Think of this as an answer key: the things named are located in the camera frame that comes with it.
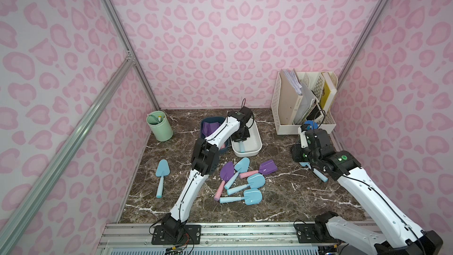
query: pink leopard print wall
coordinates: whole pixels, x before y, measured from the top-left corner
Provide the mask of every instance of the pink leopard print wall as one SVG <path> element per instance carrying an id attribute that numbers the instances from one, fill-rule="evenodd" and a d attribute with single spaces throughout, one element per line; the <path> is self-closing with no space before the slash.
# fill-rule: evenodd
<path id="1" fill-rule="evenodd" d="M 93 254 L 115 222 L 148 139 L 151 105 L 131 69 L 12 255 Z"/>
<path id="2" fill-rule="evenodd" d="M 392 0 L 340 91 L 335 130 L 407 215 L 453 244 L 452 0 Z"/>
<path id="3" fill-rule="evenodd" d="M 163 108 L 269 107 L 282 68 L 337 74 L 377 0 L 113 0 Z"/>
<path id="4" fill-rule="evenodd" d="M 99 0 L 0 0 L 0 229 L 121 65 Z"/>

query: pink handle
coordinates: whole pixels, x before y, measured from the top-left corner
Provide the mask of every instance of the pink handle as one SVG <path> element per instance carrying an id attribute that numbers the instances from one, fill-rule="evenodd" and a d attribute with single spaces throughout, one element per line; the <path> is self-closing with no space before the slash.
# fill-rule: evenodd
<path id="1" fill-rule="evenodd" d="M 239 177 L 240 177 L 241 179 L 244 179 L 244 178 L 249 177 L 250 175 L 254 175 L 255 173 L 258 173 L 258 171 L 257 171 L 257 170 L 254 170 L 254 171 L 251 171 L 251 172 L 239 173 Z"/>
<path id="2" fill-rule="evenodd" d="M 224 186 L 225 186 L 225 180 L 222 180 L 222 183 L 220 184 L 219 189 L 217 189 L 216 195 L 214 195 L 214 200 L 218 201 L 220 199 Z"/>

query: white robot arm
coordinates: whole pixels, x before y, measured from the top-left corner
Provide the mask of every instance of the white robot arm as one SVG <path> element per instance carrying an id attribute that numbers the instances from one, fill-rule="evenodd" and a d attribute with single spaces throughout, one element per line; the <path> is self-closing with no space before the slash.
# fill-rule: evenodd
<path id="1" fill-rule="evenodd" d="M 195 142 L 192 154 L 192 168 L 178 201 L 170 213 L 162 219 L 165 234 L 176 242 L 186 233 L 184 225 L 189 218 L 190 209 L 203 183 L 216 171 L 219 162 L 219 148 L 228 138 L 232 141 L 243 141 L 250 137 L 246 126 L 252 117 L 252 111 L 243 106 L 240 111 L 229 112 L 220 127 L 205 139 Z"/>
<path id="2" fill-rule="evenodd" d="M 214 131 L 214 133 L 207 136 L 205 140 L 208 144 L 220 148 L 220 146 L 224 144 L 233 133 L 238 131 L 240 125 L 241 122 L 239 122 L 236 118 L 228 117 L 222 125 Z M 174 219 L 180 220 L 181 222 L 187 221 L 192 204 L 195 201 L 201 186 L 208 177 L 209 174 L 202 176 L 201 172 L 195 168 L 190 170 L 187 183 L 184 186 L 181 195 L 179 195 L 178 201 L 176 201 L 170 211 L 170 214 Z"/>
<path id="3" fill-rule="evenodd" d="M 291 149 L 293 160 L 309 164 L 321 179 L 325 176 L 320 176 L 319 171 L 327 172 L 354 196 L 382 231 L 382 234 L 370 232 L 328 212 L 315 220 L 315 234 L 319 239 L 340 239 L 371 255 L 438 254 L 443 242 L 435 231 L 423 231 L 407 217 L 349 152 L 336 152 L 325 130 L 307 130 L 308 127 L 304 124 L 299 128 L 301 144 Z"/>

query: marble table surface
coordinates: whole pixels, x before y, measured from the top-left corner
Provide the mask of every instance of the marble table surface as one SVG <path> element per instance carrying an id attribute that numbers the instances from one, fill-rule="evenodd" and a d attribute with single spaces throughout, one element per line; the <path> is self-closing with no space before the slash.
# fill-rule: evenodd
<path id="1" fill-rule="evenodd" d="M 190 222 L 234 221 L 294 221 L 313 220 L 326 211 L 334 211 L 346 220 L 365 219 L 359 203 L 338 183 L 330 179 L 323 183 L 300 164 L 293 162 L 289 152 L 297 135 L 277 135 L 270 109 L 253 109 L 263 148 L 250 157 L 250 170 L 273 159 L 278 171 L 267 175 L 260 188 L 263 200 L 247 206 L 243 201 L 219 204 L 213 196 L 221 182 L 219 171 L 227 161 L 236 163 L 232 148 L 220 156 L 216 173 L 203 184 L 191 212 Z M 172 139 L 159 142 L 151 135 L 119 223 L 153 223 L 168 213 L 183 189 L 190 171 L 193 145 L 200 136 L 200 122 L 209 116 L 226 116 L 227 110 L 168 110 L 174 131 Z M 170 175 L 165 177 L 161 199 L 156 198 L 159 178 L 156 169 L 161 159 L 167 159 Z M 246 184 L 237 179 L 235 184 Z"/>

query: metal extrusion bar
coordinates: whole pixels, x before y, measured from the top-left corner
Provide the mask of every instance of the metal extrusion bar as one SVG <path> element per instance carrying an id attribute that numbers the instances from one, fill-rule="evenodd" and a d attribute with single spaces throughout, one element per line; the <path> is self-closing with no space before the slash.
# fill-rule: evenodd
<path id="1" fill-rule="evenodd" d="M 381 15 L 386 10 L 390 1 L 391 0 L 378 0 L 373 12 L 370 15 L 370 19 L 366 23 L 365 28 L 363 29 L 362 33 L 360 34 L 360 37 L 359 37 L 356 45 L 352 49 L 352 52 L 349 55 L 348 60 L 346 60 L 346 63 L 340 73 L 340 76 L 338 77 L 337 89 L 341 88 L 341 85 L 343 84 L 344 80 L 346 79 L 346 76 L 348 75 L 349 71 L 351 71 L 352 66 L 355 63 L 357 56 L 360 54 L 360 51 L 365 46 L 366 41 L 371 36 L 371 33 L 372 33 L 374 27 L 377 25 L 379 19 L 381 18 Z"/>
<path id="2" fill-rule="evenodd" d="M 105 11 L 107 12 L 110 20 L 112 21 L 113 27 L 118 34 L 121 43 L 123 44 L 124 49 L 128 52 L 128 54 L 133 55 L 134 59 L 137 58 L 137 55 L 134 52 L 132 44 L 127 37 L 126 31 L 124 30 L 123 25 L 121 24 L 120 17 L 118 16 L 115 7 L 111 0 L 101 0 L 102 4 L 104 5 Z M 150 83 L 144 74 L 143 68 L 141 67 L 140 63 L 137 60 L 137 64 L 134 65 L 135 69 L 139 74 L 140 81 L 144 86 L 147 95 L 151 99 L 151 102 L 156 110 L 160 109 L 159 104 L 157 103 L 156 97 L 154 96 L 153 90 L 151 89 Z"/>
<path id="3" fill-rule="evenodd" d="M 55 183 L 61 177 L 77 150 L 79 150 L 91 128 L 110 102 L 111 97 L 121 85 L 123 78 L 127 75 L 134 63 L 136 62 L 131 58 L 127 58 L 123 62 L 99 96 L 94 100 L 93 105 L 83 116 L 71 136 L 69 136 L 41 177 L 33 185 L 26 198 L 11 215 L 0 232 L 0 254 L 9 254 L 16 246 L 20 237 L 39 211 L 42 203 L 44 203 L 54 188 Z"/>
<path id="4" fill-rule="evenodd" d="M 365 229 L 380 232 L 372 219 L 354 221 Z M 299 243 L 293 222 L 217 222 L 193 223 L 201 225 L 200 245 L 196 247 L 297 247 L 329 246 L 332 243 Z M 149 247 L 154 229 L 150 224 L 107 224 L 99 242 L 104 248 L 145 248 Z"/>

